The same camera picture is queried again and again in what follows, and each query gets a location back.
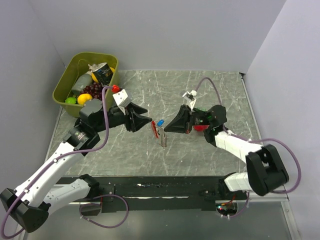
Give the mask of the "key with blue tag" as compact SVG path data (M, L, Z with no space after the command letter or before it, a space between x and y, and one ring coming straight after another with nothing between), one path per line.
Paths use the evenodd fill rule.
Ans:
M163 125L165 121L163 119L159 120L157 123L156 123L156 126L157 127L161 127Z

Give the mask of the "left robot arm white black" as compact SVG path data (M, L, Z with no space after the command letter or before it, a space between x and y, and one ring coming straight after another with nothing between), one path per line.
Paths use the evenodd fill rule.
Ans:
M144 115L147 112L132 102L124 109L115 105L106 111L99 99L87 101L74 127L52 156L24 183L1 192L0 200L6 216L12 217L27 233L32 233L52 213L69 203L81 199L95 200L100 193L100 184L89 174L81 175L59 190L53 191L52 187L72 165L94 151L100 141L99 132L124 125L127 131L134 133L152 121Z

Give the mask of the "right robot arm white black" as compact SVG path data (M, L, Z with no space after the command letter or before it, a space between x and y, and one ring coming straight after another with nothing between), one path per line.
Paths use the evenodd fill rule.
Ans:
M227 151L245 163L245 172L230 173L222 179L218 193L223 199L230 199L237 191L265 196L289 181L288 172L275 146L240 139L225 128L226 122L227 112L222 105L214 105L203 111L190 109L184 104L164 131L189 134L194 126L207 126L203 131L207 143Z

